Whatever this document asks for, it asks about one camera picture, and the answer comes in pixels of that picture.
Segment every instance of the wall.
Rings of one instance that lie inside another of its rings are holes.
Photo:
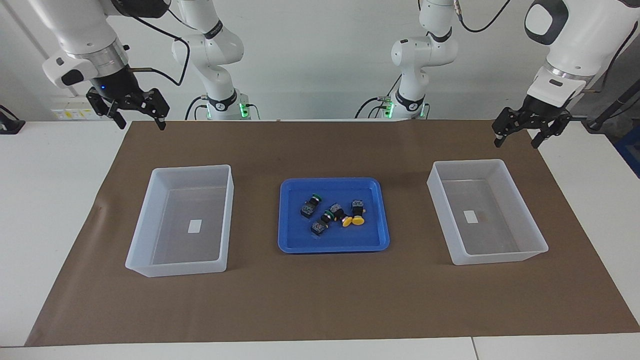
[[[0,104],[24,120],[53,120],[51,97],[72,93],[49,82],[40,68],[42,49],[33,46],[13,15],[0,0]]]
[[[57,50],[55,38],[27,1],[0,2],[8,3],[29,31],[37,34],[45,52]],[[454,24],[454,36],[460,42],[458,59],[450,65],[427,69],[431,77],[427,101],[433,105],[432,119],[489,119],[505,106],[521,105],[547,53],[545,46],[529,40],[524,33],[524,15],[530,3],[512,2],[484,33],[467,33],[457,22]],[[466,0],[465,20],[473,28],[484,26],[502,4],[503,0]],[[353,117],[366,99],[385,95],[399,74],[390,60],[393,43],[424,35],[417,3],[412,0],[215,0],[215,5],[225,25],[243,39],[246,51],[241,62],[227,69],[235,86],[259,105],[264,119]],[[176,3],[172,8],[178,12]],[[170,15],[151,22],[176,34],[192,32]],[[180,74],[180,66],[171,55],[171,39],[125,17],[110,17],[109,23],[122,42],[131,46],[132,66],[155,67],[176,77]],[[6,42],[6,37],[3,29],[0,40]],[[22,40],[20,44],[27,47]],[[50,102],[47,97],[61,94],[51,86],[40,85],[44,77],[39,67],[42,58],[29,57],[26,51],[11,55],[3,51],[0,60],[5,63],[14,59],[3,66],[13,70],[20,67],[37,78],[19,80],[24,87],[38,81],[32,101],[40,102],[38,108],[42,110]],[[201,82],[192,73],[180,88],[155,74],[138,74],[138,78],[145,90],[161,89],[172,106],[172,119],[182,118],[189,101],[203,92]],[[87,88],[85,83],[75,86],[75,91],[84,94]],[[0,96],[7,91],[3,87]],[[141,119],[137,113],[126,117]],[[48,114],[32,116],[48,118]]]

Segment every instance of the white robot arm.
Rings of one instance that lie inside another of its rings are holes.
[[[425,37],[397,41],[391,59],[402,70],[400,87],[392,95],[387,117],[413,119],[424,106],[429,76],[422,68],[452,63],[458,55],[458,42],[451,37],[453,0],[421,0],[420,24]]]
[[[525,18],[529,38],[549,46],[519,110],[504,108],[493,123],[495,145],[521,129],[540,129],[531,142],[560,135],[566,106],[611,57],[640,17],[640,0],[535,0]]]
[[[126,48],[108,15],[160,17],[170,0],[29,0],[42,22],[56,35],[61,50],[42,65],[60,88],[82,81],[93,87],[87,99],[98,115],[113,119],[123,129],[119,110],[137,110],[164,129],[169,106],[158,89],[144,92],[129,67]]]
[[[211,0],[179,0],[184,22],[201,32],[183,37],[191,47],[191,64],[207,90],[208,117],[213,120],[250,119],[249,98],[234,88],[231,75],[220,65],[244,55],[240,38],[223,24]],[[184,64],[185,48],[173,43],[173,57]]]

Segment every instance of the blue tray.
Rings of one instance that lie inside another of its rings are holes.
[[[314,193],[322,197],[322,202],[307,219],[300,214],[300,208]],[[339,203],[350,214],[351,201],[355,199],[364,201],[363,225],[344,228],[332,222],[320,236],[311,232],[311,224],[332,204]],[[288,254],[385,250],[389,231],[380,184],[370,177],[286,180],[280,187],[278,246]]]

